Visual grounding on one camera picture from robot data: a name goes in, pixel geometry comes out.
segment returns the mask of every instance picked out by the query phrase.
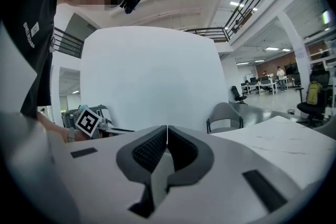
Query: white floor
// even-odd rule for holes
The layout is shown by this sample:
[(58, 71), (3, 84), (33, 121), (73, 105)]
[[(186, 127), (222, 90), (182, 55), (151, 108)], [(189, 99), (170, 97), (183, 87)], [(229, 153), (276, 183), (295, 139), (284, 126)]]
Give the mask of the white floor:
[(270, 109), (273, 111), (287, 113), (289, 109), (295, 110), (295, 115), (300, 116), (300, 111), (296, 108), (300, 103), (300, 92), (295, 92), (294, 89), (289, 88), (286, 92), (278, 90), (278, 94), (259, 95), (256, 91), (247, 95), (244, 100), (248, 105), (253, 105), (262, 109)]

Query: ceiling light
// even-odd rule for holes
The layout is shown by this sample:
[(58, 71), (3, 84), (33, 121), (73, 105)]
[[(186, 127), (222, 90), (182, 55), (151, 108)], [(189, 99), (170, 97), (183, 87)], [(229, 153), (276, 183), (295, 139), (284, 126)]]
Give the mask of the ceiling light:
[(323, 18), (323, 23), (327, 24), (328, 22), (330, 22), (330, 14), (329, 11), (325, 11), (324, 13), (322, 13), (322, 18)]
[(268, 47), (268, 48), (266, 48), (266, 50), (278, 50), (278, 48), (271, 48), (271, 47)]
[(231, 2), (230, 2), (230, 5), (238, 6), (239, 3), (231, 1)]

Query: white column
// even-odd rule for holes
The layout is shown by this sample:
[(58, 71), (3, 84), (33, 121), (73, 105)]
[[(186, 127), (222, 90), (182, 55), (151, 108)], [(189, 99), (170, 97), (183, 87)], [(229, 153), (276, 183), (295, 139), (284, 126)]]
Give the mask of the white column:
[(301, 86), (304, 88), (302, 90), (302, 100), (306, 101), (307, 89), (309, 85), (309, 75), (310, 75), (310, 60), (303, 42), (303, 38), (296, 31), (292, 21), (289, 19), (285, 12), (280, 12), (278, 18), (286, 31), (288, 38), (293, 46), (293, 50), (296, 57), (296, 63), (300, 72)]
[(53, 108), (54, 121), (57, 125), (63, 126), (62, 116), (61, 116), (61, 103), (59, 101), (59, 70), (60, 66), (52, 66), (51, 70), (51, 105)]
[(239, 94), (241, 94), (241, 86), (240, 86), (240, 76), (237, 68), (236, 59), (233, 56), (227, 56), (221, 60), (224, 79), (225, 79), (225, 87), (226, 93), (228, 95), (228, 99), (230, 102), (236, 102), (235, 97), (231, 92), (231, 87), (236, 86)]

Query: black t-shirt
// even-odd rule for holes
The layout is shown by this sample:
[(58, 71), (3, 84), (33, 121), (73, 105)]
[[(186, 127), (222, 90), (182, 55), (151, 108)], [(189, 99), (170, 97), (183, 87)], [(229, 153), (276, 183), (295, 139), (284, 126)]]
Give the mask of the black t-shirt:
[[(1, 46), (7, 46), (3, 47), (1, 52), (6, 51), (11, 57), (16, 53), (15, 51), (19, 51), (23, 56), (21, 58), (25, 59), (32, 68), (31, 70), (36, 73), (35, 79), (26, 80), (25, 78), (29, 77), (28, 74), (21, 78), (24, 83), (22, 87), (29, 89), (21, 112), (33, 118), (36, 117), (36, 106), (50, 105), (49, 76), (52, 54), (49, 52), (49, 48), (54, 33), (56, 6), (57, 0), (1, 0)], [(17, 50), (10, 48), (13, 44)], [(15, 58), (15, 61), (20, 61), (19, 56), (12, 58)], [(7, 62), (7, 65), (2, 68), (6, 69), (10, 65), (11, 63)], [(16, 66), (22, 68), (24, 64), (18, 62)], [(14, 91), (20, 90), (17, 87), (19, 83), (20, 81), (14, 83), (16, 88), (13, 87), (13, 95), (7, 96), (7, 98), (16, 98)]]

